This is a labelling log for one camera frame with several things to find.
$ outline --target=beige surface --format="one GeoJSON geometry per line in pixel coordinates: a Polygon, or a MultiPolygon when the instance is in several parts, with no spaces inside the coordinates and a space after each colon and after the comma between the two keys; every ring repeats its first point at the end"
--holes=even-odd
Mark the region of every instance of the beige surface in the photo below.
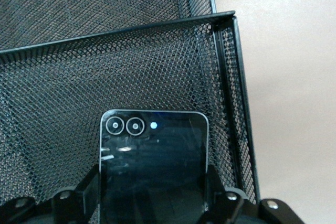
{"type": "Polygon", "coordinates": [[[262,198],[336,223],[336,0],[216,0],[238,17],[262,198]]]}

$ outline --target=smartphone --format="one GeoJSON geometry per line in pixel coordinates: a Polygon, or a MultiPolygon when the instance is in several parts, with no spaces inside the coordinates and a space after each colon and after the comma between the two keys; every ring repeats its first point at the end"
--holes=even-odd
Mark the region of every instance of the smartphone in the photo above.
{"type": "Polygon", "coordinates": [[[110,110],[100,127],[100,223],[198,221],[206,209],[204,114],[110,110]]]}

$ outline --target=phone camera lens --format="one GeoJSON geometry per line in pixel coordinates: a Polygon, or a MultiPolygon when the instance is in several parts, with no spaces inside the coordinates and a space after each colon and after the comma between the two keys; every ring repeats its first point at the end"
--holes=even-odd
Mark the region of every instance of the phone camera lens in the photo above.
{"type": "Polygon", "coordinates": [[[145,122],[141,118],[130,118],[126,123],[126,130],[132,136],[139,136],[145,130],[145,122]]]}
{"type": "Polygon", "coordinates": [[[112,135],[120,134],[125,128],[123,119],[118,116],[109,118],[106,122],[106,130],[112,135]]]}

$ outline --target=metal mesh organizer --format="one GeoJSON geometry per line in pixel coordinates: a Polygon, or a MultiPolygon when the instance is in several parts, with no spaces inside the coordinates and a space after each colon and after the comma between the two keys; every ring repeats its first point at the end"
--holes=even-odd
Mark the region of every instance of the metal mesh organizer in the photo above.
{"type": "Polygon", "coordinates": [[[1,51],[0,205],[77,185],[98,162],[100,118],[111,108],[205,113],[210,162],[256,202],[233,14],[1,51]]]}
{"type": "Polygon", "coordinates": [[[0,50],[211,13],[210,0],[0,0],[0,50]]]}

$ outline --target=screw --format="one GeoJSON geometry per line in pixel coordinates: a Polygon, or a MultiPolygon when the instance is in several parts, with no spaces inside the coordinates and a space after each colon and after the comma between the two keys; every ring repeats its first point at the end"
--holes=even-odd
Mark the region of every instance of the screw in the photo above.
{"type": "Polygon", "coordinates": [[[234,193],[226,193],[226,197],[229,200],[237,200],[237,195],[235,195],[234,193]]]}
{"type": "Polygon", "coordinates": [[[27,202],[28,202],[28,199],[27,199],[27,198],[18,199],[18,200],[16,201],[15,207],[16,207],[16,208],[23,207],[27,202]]]}
{"type": "Polygon", "coordinates": [[[59,196],[60,199],[67,199],[70,196],[70,191],[63,191],[59,196]]]}
{"type": "Polygon", "coordinates": [[[279,205],[273,200],[267,201],[267,205],[268,205],[269,208],[272,208],[272,209],[278,209],[279,208],[279,205]]]}

